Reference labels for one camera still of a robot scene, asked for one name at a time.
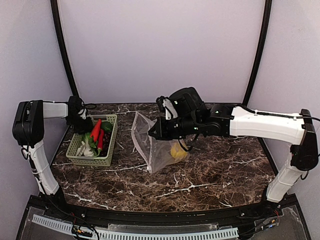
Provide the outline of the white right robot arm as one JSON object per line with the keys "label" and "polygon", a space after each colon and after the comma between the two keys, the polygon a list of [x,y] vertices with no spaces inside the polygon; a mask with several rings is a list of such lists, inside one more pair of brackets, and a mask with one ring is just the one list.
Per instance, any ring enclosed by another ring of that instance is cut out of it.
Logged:
{"label": "white right robot arm", "polygon": [[268,185],[265,199],[279,203],[303,173],[319,162],[314,117],[307,109],[299,113],[275,113],[249,109],[242,104],[215,103],[208,109],[194,87],[177,90],[156,99],[164,113],[148,131],[159,141],[186,136],[257,137],[290,143],[288,158]]}

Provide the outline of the yellow lemon toy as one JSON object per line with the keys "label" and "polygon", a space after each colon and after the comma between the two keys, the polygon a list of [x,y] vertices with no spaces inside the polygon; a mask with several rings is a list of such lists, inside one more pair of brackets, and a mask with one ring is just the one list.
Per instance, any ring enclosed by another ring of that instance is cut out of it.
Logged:
{"label": "yellow lemon toy", "polygon": [[179,142],[171,144],[170,154],[176,161],[184,160],[188,156],[188,152],[181,147]]}

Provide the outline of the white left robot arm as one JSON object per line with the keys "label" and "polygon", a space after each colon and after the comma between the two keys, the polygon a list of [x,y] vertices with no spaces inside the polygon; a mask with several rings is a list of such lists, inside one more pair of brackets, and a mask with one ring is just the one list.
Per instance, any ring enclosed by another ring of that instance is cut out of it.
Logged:
{"label": "white left robot arm", "polygon": [[12,126],[13,137],[21,146],[22,156],[29,162],[39,191],[54,196],[60,187],[45,153],[45,119],[65,119],[77,134],[90,132],[93,123],[78,96],[70,96],[67,102],[31,100],[18,104]]}

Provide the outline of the green leafy vegetable toy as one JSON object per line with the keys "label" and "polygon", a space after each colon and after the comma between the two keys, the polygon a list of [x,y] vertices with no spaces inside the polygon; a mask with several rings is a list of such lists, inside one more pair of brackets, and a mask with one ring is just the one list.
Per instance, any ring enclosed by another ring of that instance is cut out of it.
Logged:
{"label": "green leafy vegetable toy", "polygon": [[85,133],[82,137],[82,140],[86,143],[89,144],[89,146],[91,147],[91,149],[94,152],[94,156],[93,157],[98,157],[100,155],[101,151],[98,151],[97,149],[97,145],[98,145],[98,140],[97,142],[93,142],[93,140],[90,138],[91,133]]}

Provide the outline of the clear zip top bag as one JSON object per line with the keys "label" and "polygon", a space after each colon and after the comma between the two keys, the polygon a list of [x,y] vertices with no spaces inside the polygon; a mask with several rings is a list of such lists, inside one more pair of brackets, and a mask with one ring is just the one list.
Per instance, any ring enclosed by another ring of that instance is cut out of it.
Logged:
{"label": "clear zip top bag", "polygon": [[[152,121],[141,113],[136,112],[131,128],[134,147],[146,162],[147,171],[150,174],[154,174],[167,165],[188,160],[190,157],[189,153],[185,159],[178,161],[171,156],[171,144],[179,142],[178,140],[156,140],[148,135],[148,130],[153,124],[154,120]],[[182,148],[186,146],[184,141],[180,141],[179,144]]]}

